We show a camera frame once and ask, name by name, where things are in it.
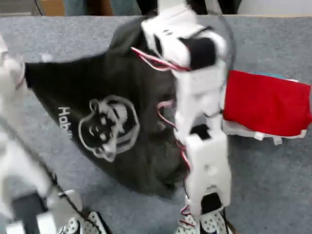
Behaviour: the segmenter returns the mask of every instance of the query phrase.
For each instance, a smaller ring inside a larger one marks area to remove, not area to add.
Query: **white robot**
[[[231,201],[227,137],[221,130],[220,108],[228,71],[227,43],[197,22],[185,0],[158,0],[158,13],[142,23],[148,47],[157,57],[133,50],[147,63],[154,60],[165,65],[158,70],[170,69],[177,81],[175,136],[190,169],[185,180],[186,206],[181,211],[185,219],[179,221],[177,233],[232,233],[219,213]],[[11,59],[0,42],[0,85],[3,87],[8,78],[14,77],[0,92],[0,212],[9,218],[20,217],[32,232],[55,234],[70,218],[78,217],[82,205],[74,191],[64,195],[59,190],[51,173],[12,129],[10,117],[4,115],[4,106],[10,103],[12,94],[24,86],[23,71],[23,63]],[[205,117],[204,122],[197,121],[200,116]],[[30,195],[12,205],[10,196],[4,193],[9,175],[18,175],[35,185],[39,196]],[[30,205],[27,202],[34,202],[38,209],[25,215],[25,207]],[[106,233],[96,213],[89,218],[91,221],[84,221],[91,225],[92,233]],[[27,234],[30,231],[24,226],[12,222],[6,228],[7,234]]]

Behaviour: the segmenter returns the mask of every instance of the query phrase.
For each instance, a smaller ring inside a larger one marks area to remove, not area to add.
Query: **gray carpet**
[[[130,18],[0,19],[12,53],[39,61],[40,53],[56,60],[105,50],[113,31]],[[216,18],[201,18],[216,24]],[[312,18],[267,19],[228,17],[235,30],[235,69],[282,74],[312,82]],[[65,189],[77,190],[85,206],[101,212],[115,234],[171,234],[183,191],[176,200],[133,193],[89,162],[62,134],[33,95],[20,104],[28,142],[56,170]],[[305,139],[284,141],[231,137],[233,202],[230,221],[243,234],[312,232],[312,131]],[[23,189],[12,183],[14,193]]]

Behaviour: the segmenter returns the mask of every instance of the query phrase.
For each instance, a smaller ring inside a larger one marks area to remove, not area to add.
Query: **red cloth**
[[[230,71],[223,118],[261,133],[297,136],[312,121],[306,84]]]

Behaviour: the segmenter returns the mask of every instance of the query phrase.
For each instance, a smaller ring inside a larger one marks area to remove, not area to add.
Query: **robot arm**
[[[55,234],[59,227],[78,215],[67,199],[79,211],[82,203],[72,190],[59,194],[59,187],[39,155],[15,130],[12,100],[23,88],[27,89],[23,76],[23,62],[8,55],[0,36],[0,213],[16,221],[6,227],[7,234]],[[21,179],[35,187],[37,193],[12,198],[8,191],[9,177]]]
[[[226,82],[227,44],[198,24],[184,0],[159,0],[159,15],[142,23],[150,50],[176,78],[175,136],[185,145],[190,173],[186,203],[196,218],[230,204],[231,171],[220,102]],[[206,121],[197,123],[198,117]]]

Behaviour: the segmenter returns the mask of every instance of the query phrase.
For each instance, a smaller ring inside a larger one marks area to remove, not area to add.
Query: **printed logo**
[[[117,154],[130,150],[140,125],[133,104],[115,95],[89,103],[91,113],[78,125],[83,146],[94,156],[113,162]]]
[[[69,136],[71,139],[73,137],[72,131],[70,131],[69,126],[71,123],[68,121],[68,115],[70,114],[69,107],[59,107],[58,108],[61,112],[58,114],[58,122],[59,127]]]

